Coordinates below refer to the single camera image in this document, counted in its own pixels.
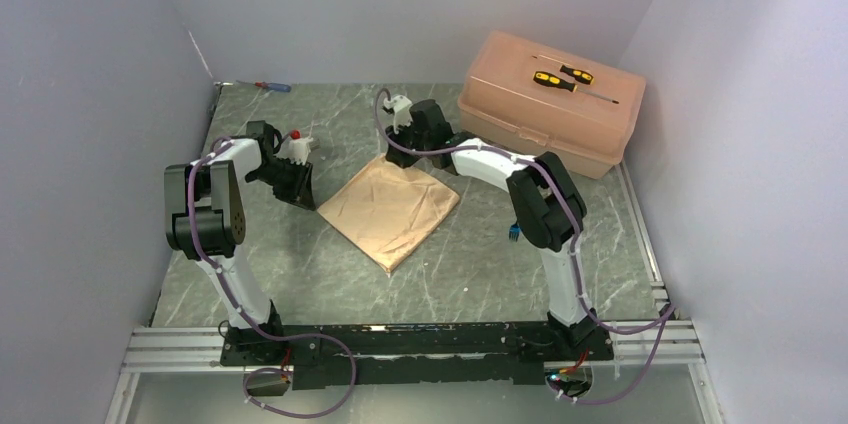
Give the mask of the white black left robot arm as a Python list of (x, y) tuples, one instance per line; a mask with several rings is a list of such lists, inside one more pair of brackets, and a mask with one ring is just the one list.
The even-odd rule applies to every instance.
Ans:
[(277, 200), (315, 210), (309, 155), (316, 146), (297, 130), (283, 133), (265, 121), (250, 121), (244, 134), (218, 138), (201, 158), (164, 171), (169, 246), (208, 275), (233, 333), (252, 330), (248, 351), (264, 364), (285, 355), (288, 338), (241, 247), (247, 234), (242, 188), (263, 183)]

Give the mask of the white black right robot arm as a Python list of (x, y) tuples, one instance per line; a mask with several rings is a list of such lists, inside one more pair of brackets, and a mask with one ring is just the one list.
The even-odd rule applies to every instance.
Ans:
[(516, 219), (511, 239), (525, 237), (542, 258), (552, 348), (564, 359), (585, 351), (596, 327), (578, 244), (587, 207), (560, 158), (551, 152), (517, 154), (456, 132), (432, 99), (414, 103), (381, 89), (373, 111), (385, 112), (392, 120), (380, 130), (390, 163), (408, 168), (425, 158), (437, 169), (477, 179), (509, 195)]

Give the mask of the peach satin napkin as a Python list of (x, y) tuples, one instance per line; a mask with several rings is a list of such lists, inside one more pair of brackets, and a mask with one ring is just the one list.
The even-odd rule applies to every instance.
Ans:
[(317, 212), (387, 274), (448, 217), (460, 196), (416, 167), (372, 159)]

